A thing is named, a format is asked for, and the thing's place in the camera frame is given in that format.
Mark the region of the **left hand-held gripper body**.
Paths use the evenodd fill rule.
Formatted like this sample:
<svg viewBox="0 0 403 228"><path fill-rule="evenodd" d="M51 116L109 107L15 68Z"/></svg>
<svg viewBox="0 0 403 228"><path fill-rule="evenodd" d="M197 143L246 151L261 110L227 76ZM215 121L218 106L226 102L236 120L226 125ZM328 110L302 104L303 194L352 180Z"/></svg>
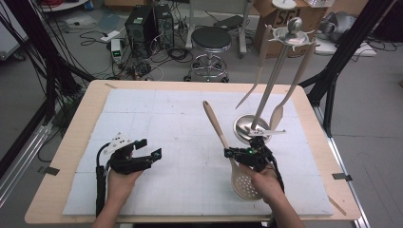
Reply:
<svg viewBox="0 0 403 228"><path fill-rule="evenodd" d="M109 168L115 170L117 173L127 175L151 167L154 162L151 154L139 158L132 157L132 152L135 149L134 142L123 133L117 133L104 149L105 155L110 153L104 174L106 174Z"/></svg>

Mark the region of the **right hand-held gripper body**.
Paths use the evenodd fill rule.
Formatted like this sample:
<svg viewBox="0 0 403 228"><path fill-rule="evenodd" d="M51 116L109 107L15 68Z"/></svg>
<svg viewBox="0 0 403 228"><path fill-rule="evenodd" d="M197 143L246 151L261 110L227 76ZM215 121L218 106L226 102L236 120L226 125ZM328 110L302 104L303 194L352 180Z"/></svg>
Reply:
<svg viewBox="0 0 403 228"><path fill-rule="evenodd" d="M276 130L252 130L249 133L251 139L249 147L236 149L236 161L248 166L252 166L260 172L267 164L277 165L273 152L266 146L264 138L267 136L285 134L286 131Z"/></svg>

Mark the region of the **metal utensil stand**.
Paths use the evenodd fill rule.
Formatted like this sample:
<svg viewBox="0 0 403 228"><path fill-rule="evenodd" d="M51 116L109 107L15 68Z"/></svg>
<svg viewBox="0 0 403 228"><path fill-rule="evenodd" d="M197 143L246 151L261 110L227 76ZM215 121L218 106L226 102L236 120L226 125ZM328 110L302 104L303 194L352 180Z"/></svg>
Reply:
<svg viewBox="0 0 403 228"><path fill-rule="evenodd" d="M251 137L249 133L252 130L271 130L269 122L262 119L261 114L266 106L270 94L274 88L275 82L282 69L283 62L288 55L289 50L295 50L300 47L309 47L314 41L310 41L308 32L301 30L302 20L299 17L292 18L286 27L272 28L269 36L269 48L272 44L281 44L280 54L276 60L275 66L270 75L269 81L263 92L259 107L255 115L243 115L234 122L234 133L243 143L248 144ZM272 136L267 136L264 141L268 143Z"/></svg>

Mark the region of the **beige perforated skimmer spoon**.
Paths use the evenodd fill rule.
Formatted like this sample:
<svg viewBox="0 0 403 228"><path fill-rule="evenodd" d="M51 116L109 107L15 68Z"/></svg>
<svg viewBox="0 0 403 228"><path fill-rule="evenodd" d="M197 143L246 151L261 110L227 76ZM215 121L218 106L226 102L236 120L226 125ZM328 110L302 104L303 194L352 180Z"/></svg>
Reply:
<svg viewBox="0 0 403 228"><path fill-rule="evenodd" d="M202 102L203 109L212 124L215 132L217 133L224 149L228 149L229 145L227 140L225 139L223 132L221 130L221 126L217 120L217 117L211 107L211 105L207 101ZM251 183L251 179L245 175L240 167L236 164L233 158L229 159L231 164L231 184L234 191L245 200L260 200L261 195L257 192L255 187Z"/></svg>

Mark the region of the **beige slotted spatula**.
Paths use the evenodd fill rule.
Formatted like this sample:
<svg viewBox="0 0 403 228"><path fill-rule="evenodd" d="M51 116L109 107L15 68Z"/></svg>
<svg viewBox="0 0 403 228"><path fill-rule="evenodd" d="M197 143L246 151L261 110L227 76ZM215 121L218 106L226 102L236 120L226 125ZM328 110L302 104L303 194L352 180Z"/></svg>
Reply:
<svg viewBox="0 0 403 228"><path fill-rule="evenodd" d="M269 122L271 130L276 130L278 125L279 125L279 123L280 123L280 121L282 120L283 108L284 108L285 104L288 102L288 100L291 98L291 96L294 93L294 91L295 91L295 89L296 89L301 77L303 76L307 66L309 65L309 63L310 63L310 61L312 59L312 56L315 53L316 45L317 45L317 42L314 41L308 47L308 49L307 49L307 51L306 51L306 53L305 53L305 55L304 55L304 57L303 57L303 59L302 59L302 61L300 63L300 66L299 66L299 68L297 70L296 76L294 77L294 80L291 83L291 85L290 85L285 97L283 98L283 100L273 110L272 115L271 115L271 119L270 119L270 122Z"/></svg>

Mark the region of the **beige solid spatula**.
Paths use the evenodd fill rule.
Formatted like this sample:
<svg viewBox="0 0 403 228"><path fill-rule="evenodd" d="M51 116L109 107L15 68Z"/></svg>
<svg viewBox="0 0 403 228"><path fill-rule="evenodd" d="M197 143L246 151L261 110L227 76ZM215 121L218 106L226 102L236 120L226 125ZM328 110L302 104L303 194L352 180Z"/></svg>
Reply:
<svg viewBox="0 0 403 228"><path fill-rule="evenodd" d="M262 70L263 70L263 65L264 65L264 62L265 62L266 53L267 53L267 50L269 48L269 36L271 34L271 31L272 31L272 26L271 25L266 25L265 26L265 31L264 31L263 37L262 37L260 50L259 50L258 70L257 70L257 74L256 74L256 77L255 77L255 82L254 82L253 86L250 88L250 90L243 96L243 98L237 104L237 107L241 106L245 102L245 100L249 97L249 95L254 91L254 89L259 84L261 74L262 74Z"/></svg>

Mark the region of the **person's left hand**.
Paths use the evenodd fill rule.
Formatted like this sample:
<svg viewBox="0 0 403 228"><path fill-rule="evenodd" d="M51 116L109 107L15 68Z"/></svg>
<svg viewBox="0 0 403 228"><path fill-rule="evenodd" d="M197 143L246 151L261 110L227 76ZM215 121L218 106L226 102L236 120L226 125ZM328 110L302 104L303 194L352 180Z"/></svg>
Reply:
<svg viewBox="0 0 403 228"><path fill-rule="evenodd" d="M124 205L135 186L136 180L142 173L142 171L137 171L125 175L111 170L108 174L106 201L116 205Z"/></svg>

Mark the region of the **person's right hand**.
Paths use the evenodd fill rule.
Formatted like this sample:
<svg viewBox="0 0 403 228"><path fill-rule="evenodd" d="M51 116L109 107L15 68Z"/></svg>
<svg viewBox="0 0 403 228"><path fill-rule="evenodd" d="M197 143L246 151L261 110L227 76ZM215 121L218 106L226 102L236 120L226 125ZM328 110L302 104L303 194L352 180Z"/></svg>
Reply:
<svg viewBox="0 0 403 228"><path fill-rule="evenodd" d="M252 185L261 194L263 201L269 205L284 196L273 165L268 164L257 172L249 166L241 164L240 170L251 179Z"/></svg>

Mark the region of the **black computer tower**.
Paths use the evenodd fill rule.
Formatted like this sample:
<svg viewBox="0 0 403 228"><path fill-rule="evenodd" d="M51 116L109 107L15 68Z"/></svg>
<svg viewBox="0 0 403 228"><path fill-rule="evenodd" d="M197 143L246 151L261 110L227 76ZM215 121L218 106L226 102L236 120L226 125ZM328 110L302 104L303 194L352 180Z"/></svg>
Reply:
<svg viewBox="0 0 403 228"><path fill-rule="evenodd" d="M135 6L125 21L125 29L132 54L148 58L151 55L151 41L157 36L153 8Z"/></svg>
<svg viewBox="0 0 403 228"><path fill-rule="evenodd" d="M174 22L169 6L166 4L156 5L154 12L160 47L164 49L174 47Z"/></svg>

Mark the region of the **white power strip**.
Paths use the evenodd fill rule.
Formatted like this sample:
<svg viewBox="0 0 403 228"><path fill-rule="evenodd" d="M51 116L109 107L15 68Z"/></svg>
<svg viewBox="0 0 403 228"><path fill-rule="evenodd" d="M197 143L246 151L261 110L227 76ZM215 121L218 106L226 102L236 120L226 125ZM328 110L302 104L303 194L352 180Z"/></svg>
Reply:
<svg viewBox="0 0 403 228"><path fill-rule="evenodd" d="M109 40L115 38L119 34L120 34L119 31L113 30L110 33L108 33L106 36L101 37L100 40L103 42L108 42Z"/></svg>

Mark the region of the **black flat device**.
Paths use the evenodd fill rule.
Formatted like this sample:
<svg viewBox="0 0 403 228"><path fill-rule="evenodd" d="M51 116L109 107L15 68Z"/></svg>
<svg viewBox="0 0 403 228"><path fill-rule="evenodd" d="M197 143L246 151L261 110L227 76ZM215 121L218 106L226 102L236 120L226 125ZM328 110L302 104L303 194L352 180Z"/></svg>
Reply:
<svg viewBox="0 0 403 228"><path fill-rule="evenodd" d="M214 23L214 26L222 29L238 29L241 27L242 21L243 18L241 16L234 15Z"/></svg>

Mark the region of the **large printed cardboard box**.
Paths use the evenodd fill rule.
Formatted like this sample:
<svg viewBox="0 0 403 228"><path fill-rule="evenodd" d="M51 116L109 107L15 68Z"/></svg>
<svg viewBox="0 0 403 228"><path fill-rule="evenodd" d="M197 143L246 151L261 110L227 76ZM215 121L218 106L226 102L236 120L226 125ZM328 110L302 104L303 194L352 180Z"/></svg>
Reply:
<svg viewBox="0 0 403 228"><path fill-rule="evenodd" d="M294 17L299 17L302 20L301 30L308 32L310 41L314 40L327 9L311 8L304 0L294 1L297 5L293 9L277 9L272 5L272 0L254 0L253 6L259 13L259 23L253 41L256 50L260 50L267 25L271 25L273 29L286 27L288 21Z"/></svg>

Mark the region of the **white round disc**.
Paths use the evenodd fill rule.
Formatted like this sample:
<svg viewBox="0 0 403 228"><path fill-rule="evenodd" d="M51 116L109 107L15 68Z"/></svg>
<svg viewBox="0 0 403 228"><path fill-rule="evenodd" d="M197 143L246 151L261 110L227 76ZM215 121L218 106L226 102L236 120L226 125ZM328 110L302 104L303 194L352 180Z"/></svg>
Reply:
<svg viewBox="0 0 403 228"><path fill-rule="evenodd" d="M272 0L272 5L278 9L291 10L297 3L294 0Z"/></svg>

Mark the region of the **grey bag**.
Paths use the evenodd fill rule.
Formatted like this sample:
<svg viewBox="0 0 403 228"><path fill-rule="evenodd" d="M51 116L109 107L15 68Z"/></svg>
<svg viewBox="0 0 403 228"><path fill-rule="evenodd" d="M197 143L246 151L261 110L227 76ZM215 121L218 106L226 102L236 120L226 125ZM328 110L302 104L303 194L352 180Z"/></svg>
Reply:
<svg viewBox="0 0 403 228"><path fill-rule="evenodd" d="M317 35L336 43L353 26L355 21L356 17L345 11L330 12L321 21Z"/></svg>

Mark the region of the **black metal frame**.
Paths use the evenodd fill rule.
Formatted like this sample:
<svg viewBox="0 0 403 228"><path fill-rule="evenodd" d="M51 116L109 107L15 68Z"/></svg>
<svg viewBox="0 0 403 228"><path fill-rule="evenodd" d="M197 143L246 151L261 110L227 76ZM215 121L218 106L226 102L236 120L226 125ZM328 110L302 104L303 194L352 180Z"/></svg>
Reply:
<svg viewBox="0 0 403 228"><path fill-rule="evenodd" d="M326 96L322 127L328 137L332 136L332 115L337 78L393 1L368 0L326 67L316 76L299 84L302 87L313 86L307 94L313 107L319 107L323 96Z"/></svg>

